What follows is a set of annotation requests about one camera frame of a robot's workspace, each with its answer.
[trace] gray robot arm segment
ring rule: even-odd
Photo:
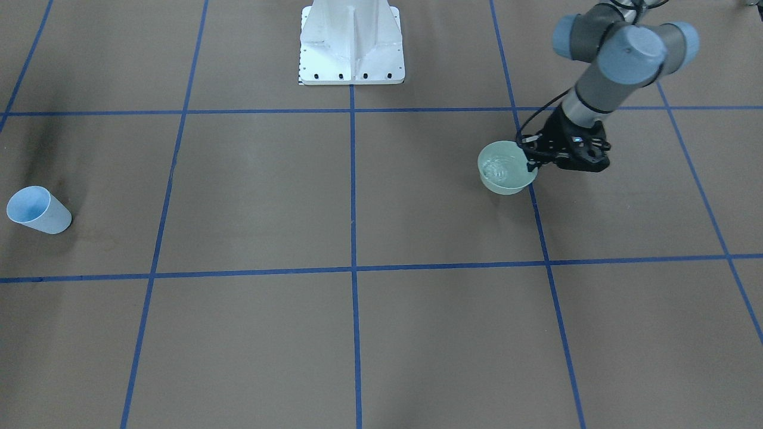
[[[600,2],[587,14],[568,15],[557,25],[554,51],[590,66],[543,129],[527,138],[517,136],[529,171],[546,163],[591,172],[607,168],[611,146],[603,120],[634,91],[675,73],[697,55],[699,36],[691,25],[633,25],[634,4],[642,16],[648,7],[664,2]]]

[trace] blue tape line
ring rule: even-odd
[[[757,316],[755,316],[755,309],[752,307],[752,303],[750,302],[750,299],[747,296],[747,291],[745,290],[745,286],[742,284],[742,280],[739,278],[739,274],[736,272],[734,259],[731,257],[729,248],[726,245],[726,240],[723,239],[723,234],[721,234],[720,227],[718,226],[718,221],[716,220],[715,214],[713,213],[713,209],[710,207],[710,200],[707,198],[705,189],[702,186],[702,182],[700,181],[700,176],[699,174],[697,174],[697,170],[694,168],[694,163],[691,160],[689,149],[686,147],[686,143],[684,142],[684,137],[681,134],[681,129],[678,127],[678,122],[676,122],[675,120],[675,116],[673,115],[673,109],[670,106],[670,103],[668,103],[668,97],[665,95],[665,91],[662,89],[662,84],[659,82],[657,83],[657,90],[659,90],[660,92],[660,96],[662,97],[662,102],[665,103],[665,107],[668,108],[668,116],[670,116],[671,123],[673,124],[673,129],[675,130],[675,134],[678,137],[678,143],[681,145],[681,150],[683,150],[684,152],[684,157],[686,158],[686,162],[689,164],[689,170],[691,170],[691,175],[694,177],[694,183],[697,184],[697,189],[699,189],[700,191],[702,202],[705,204],[705,209],[707,210],[707,214],[710,216],[710,221],[713,223],[713,229],[715,229],[716,235],[718,236],[718,241],[720,242],[720,246],[723,249],[723,254],[726,257],[726,260],[729,264],[729,268],[731,269],[731,273],[734,276],[736,287],[737,289],[739,289],[739,294],[742,296],[742,300],[745,303],[747,312],[750,314],[750,319],[752,320],[752,324],[753,326],[755,326],[755,331],[758,333],[758,339],[760,340],[761,344],[763,344],[763,331],[761,330],[761,325],[758,322]]]
[[[580,392],[578,390],[578,378],[575,376],[575,367],[572,365],[572,354],[570,353],[569,342],[567,341],[567,329],[565,328],[565,321],[562,317],[562,306],[559,304],[559,295],[556,293],[556,281],[554,280],[554,273],[551,269],[552,264],[549,258],[549,250],[546,246],[546,234],[543,232],[540,210],[538,209],[538,200],[535,195],[535,188],[532,184],[528,186],[528,189],[530,190],[530,200],[533,202],[533,211],[535,212],[535,222],[538,228],[540,248],[543,251],[543,260],[546,265],[546,276],[549,278],[551,298],[554,301],[554,312],[556,313],[556,324],[559,326],[559,336],[562,339],[562,349],[565,352],[565,361],[567,362],[567,372],[570,378],[570,386],[572,387],[572,396],[575,399],[575,409],[578,412],[578,422],[580,423],[581,429],[586,429],[583,404],[580,400]]]
[[[763,253],[740,253],[730,255],[735,260],[763,259]],[[632,258],[602,258],[590,260],[549,260],[551,266],[577,265],[607,265],[617,263],[663,263],[687,262],[703,260],[725,260],[725,255],[690,255],[690,256],[645,256]],[[408,271],[425,269],[469,269],[469,268],[516,268],[522,266],[545,266],[542,260],[483,262],[483,263],[422,263],[401,265],[366,265],[357,266],[358,272],[374,271]],[[230,271],[189,271],[156,273],[154,279],[194,279],[205,277],[235,277],[235,276],[279,276],[287,274],[321,274],[321,273],[351,273],[351,266],[322,266],[314,268],[277,268],[277,269],[239,269]],[[48,276],[48,277],[0,277],[4,283],[36,283],[36,282],[90,282],[98,280],[145,280],[152,275],[149,273],[136,274],[96,274],[89,276]]]
[[[189,115],[260,115],[264,113],[349,113],[348,108],[229,108],[195,109]]]
[[[421,263],[405,265],[367,265],[359,266],[360,272],[371,271],[408,271],[418,269],[466,269],[466,268],[512,268],[520,266],[544,266],[543,261],[483,262],[483,263]]]
[[[493,15],[493,25],[495,27],[495,37],[498,42],[498,50],[501,52],[501,62],[504,67],[504,76],[506,78],[506,87],[509,91],[509,100],[511,101],[511,107],[512,107],[512,114],[514,116],[514,124],[517,126],[517,130],[520,129],[520,119],[519,115],[517,114],[517,104],[514,101],[514,94],[513,89],[511,87],[511,77],[509,75],[509,67],[506,62],[506,55],[504,53],[504,44],[501,41],[501,30],[498,27],[498,18],[495,13],[495,3],[493,0],[490,0],[490,9],[491,13]],[[580,400],[580,394],[578,393],[578,381],[575,378],[575,368],[572,365],[572,356],[569,351],[569,345],[567,342],[567,331],[565,329],[565,322],[562,318],[562,309],[559,305],[559,298],[556,295],[556,284],[554,281],[554,274],[551,269],[551,264],[549,263],[549,253],[546,249],[546,237],[543,233],[543,225],[541,223],[540,219],[540,210],[538,209],[538,201],[535,196],[535,189],[533,188],[533,185],[530,184],[528,187],[530,189],[530,199],[533,203],[533,211],[535,212],[535,219],[536,219],[536,226],[538,228],[538,236],[540,239],[540,246],[541,250],[543,251],[543,265],[546,267],[546,275],[549,278],[549,287],[551,288],[551,296],[554,301],[554,309],[556,311],[556,322],[559,325],[559,335],[562,339],[562,348],[565,352],[565,360],[567,361],[567,370],[569,373],[570,378],[570,385],[572,387],[572,394],[575,397],[575,407],[578,411],[578,421],[580,422],[581,429],[586,429],[585,426],[585,416],[583,414],[583,405]]]
[[[696,256],[647,256],[635,258],[603,258],[592,260],[551,260],[553,266],[564,265],[601,265],[613,263],[660,263],[660,262],[686,262],[698,260],[724,260],[724,255],[696,255]]]
[[[130,417],[130,405],[133,401],[133,392],[135,390],[135,379],[138,374],[138,363],[140,362],[140,351],[143,349],[143,336],[146,333],[146,321],[148,320],[148,309],[151,305],[151,294],[153,293],[153,278],[149,278],[146,287],[146,297],[143,299],[143,311],[140,314],[140,326],[138,327],[138,336],[135,340],[135,352],[133,353],[133,364],[130,367],[130,378],[127,381],[127,393],[124,396],[124,408],[122,408],[122,420],[120,429],[127,429],[127,419]]]
[[[181,115],[182,110],[113,110],[113,111],[12,111],[8,116],[122,116]]]
[[[556,107],[549,106],[547,111]],[[459,111],[536,111],[540,107],[447,107],[447,108],[356,108],[356,113],[405,113],[405,112],[459,112]],[[666,110],[665,106],[622,106],[620,110]],[[763,106],[671,106],[673,110],[762,110]],[[187,110],[188,115],[261,115],[284,113],[349,113],[348,108],[238,108],[238,109],[195,109]],[[114,111],[11,111],[2,117],[24,116],[123,116],[123,115],[182,115],[183,110],[114,110]]]
[[[349,266],[317,268],[239,269],[231,271],[194,271],[188,273],[157,273],[156,279],[198,279],[204,277],[283,276],[286,274],[349,273]]]
[[[360,316],[358,303],[358,235],[356,204],[356,123],[355,86],[349,86],[349,216],[350,216],[350,262],[353,275],[353,339],[355,345],[355,424],[363,427],[362,378],[360,366]]]
[[[363,428],[362,377],[360,366],[360,316],[358,304],[358,271],[353,270],[353,338],[355,346],[355,426]]]
[[[149,274],[95,274],[91,276],[48,276],[48,277],[5,277],[4,283],[41,283],[41,282],[91,282],[97,280],[145,280]]]
[[[132,404],[133,390],[135,387],[135,379],[137,377],[138,364],[140,363],[140,350],[143,347],[143,334],[146,330],[146,320],[148,319],[149,306],[151,304],[151,295],[153,293],[153,283],[156,275],[156,267],[159,264],[159,252],[162,248],[162,240],[164,237],[164,227],[167,220],[167,211],[169,210],[169,199],[172,194],[172,177],[175,174],[175,167],[178,162],[178,153],[180,151],[180,143],[183,137],[183,128],[185,127],[185,118],[188,112],[188,104],[191,101],[191,90],[193,88],[193,79],[196,73],[196,63],[198,62],[198,53],[201,49],[201,39],[204,35],[204,23],[207,19],[207,9],[209,6],[209,0],[204,0],[204,6],[201,10],[201,20],[198,25],[198,35],[196,36],[196,46],[194,49],[193,60],[191,61],[191,72],[188,74],[188,85],[185,90],[185,100],[183,102],[183,113],[180,117],[180,125],[178,126],[178,137],[175,139],[175,149],[172,154],[172,165],[169,167],[169,177],[167,179],[167,189],[164,195],[164,204],[162,207],[162,217],[159,221],[159,230],[156,233],[156,246],[154,247],[153,259],[151,262],[151,273],[148,280],[148,286],[146,287],[146,298],[143,303],[143,314],[140,317],[140,328],[138,329],[138,336],[135,342],[135,354],[133,356],[133,365],[130,368],[130,378],[127,384],[127,394],[124,399],[124,409],[122,411],[122,421],[120,429],[127,429],[127,420],[130,417],[130,405]]]
[[[438,112],[438,111],[510,111],[511,107],[483,107],[483,108],[357,108],[357,113],[412,113],[412,112]]]
[[[495,38],[498,42],[498,52],[501,53],[501,65],[504,68],[504,78],[506,87],[509,90],[509,103],[511,103],[511,114],[514,117],[514,125],[517,130],[520,129],[520,116],[517,114],[517,103],[514,101],[514,90],[511,88],[511,78],[509,77],[509,66],[506,63],[506,53],[504,52],[504,42],[501,39],[501,29],[498,27],[498,16],[495,14],[495,3],[490,0],[490,13],[493,16],[493,29],[495,29]]]
[[[761,110],[763,106],[670,106],[671,110]]]
[[[763,258],[763,253],[740,253],[731,257],[735,260],[759,260]]]
[[[24,76],[27,74],[27,69],[29,69],[29,63],[31,63],[32,56],[34,55],[34,51],[37,49],[37,44],[40,42],[40,37],[42,37],[43,35],[43,29],[45,28],[45,24],[47,23],[48,16],[50,16],[50,8],[52,7],[53,7],[53,0],[48,0],[48,4],[45,7],[45,13],[43,14],[43,19],[40,22],[40,27],[37,29],[37,34],[35,34],[34,36],[32,47],[29,49],[29,54],[27,54],[27,59],[24,61],[24,65],[21,67],[21,73],[19,73],[18,79],[16,79],[16,85],[13,87],[13,92],[11,92],[11,98],[8,100],[8,104],[5,106],[5,113],[2,115],[2,119],[0,120],[0,132],[2,132],[3,128],[5,127],[5,122],[8,120],[8,113],[11,111],[11,108],[13,107],[13,103],[16,101],[18,90],[21,88],[21,82],[24,80]]]

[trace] plastic cup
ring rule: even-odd
[[[516,194],[538,176],[527,171],[527,156],[513,141],[487,145],[477,157],[479,177],[486,188],[501,195]]]
[[[16,192],[5,212],[13,222],[48,234],[58,234],[72,223],[69,210],[42,186],[29,186]]]

